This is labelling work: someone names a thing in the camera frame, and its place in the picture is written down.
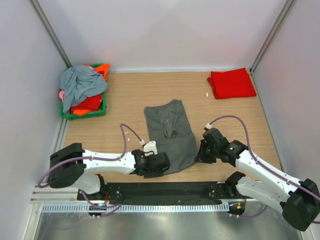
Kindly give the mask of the dark grey t shirt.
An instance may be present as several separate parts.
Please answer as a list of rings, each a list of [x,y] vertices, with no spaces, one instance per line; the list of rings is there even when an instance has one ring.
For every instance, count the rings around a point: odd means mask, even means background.
[[[198,148],[182,101],[173,99],[164,105],[147,106],[144,115],[149,139],[156,142],[159,153],[168,156],[170,167],[164,174],[191,167]]]

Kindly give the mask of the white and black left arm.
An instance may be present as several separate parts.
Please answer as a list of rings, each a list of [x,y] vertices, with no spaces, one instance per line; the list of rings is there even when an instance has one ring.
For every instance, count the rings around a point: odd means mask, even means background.
[[[143,150],[135,149],[124,154],[94,152],[83,149],[81,143],[73,143],[50,156],[52,171],[48,175],[48,184],[53,189],[74,187],[95,200],[101,200],[106,187],[99,173],[156,178],[163,176],[170,165],[168,155],[158,152],[155,141],[146,143]]]

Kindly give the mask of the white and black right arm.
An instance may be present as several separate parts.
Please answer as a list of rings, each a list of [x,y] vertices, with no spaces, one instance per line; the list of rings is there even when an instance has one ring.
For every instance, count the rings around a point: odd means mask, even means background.
[[[220,159],[239,170],[225,180],[225,192],[258,200],[278,211],[295,229],[304,232],[320,213],[320,191],[306,178],[293,177],[258,157],[238,140],[229,142],[216,128],[205,128],[196,161]]]

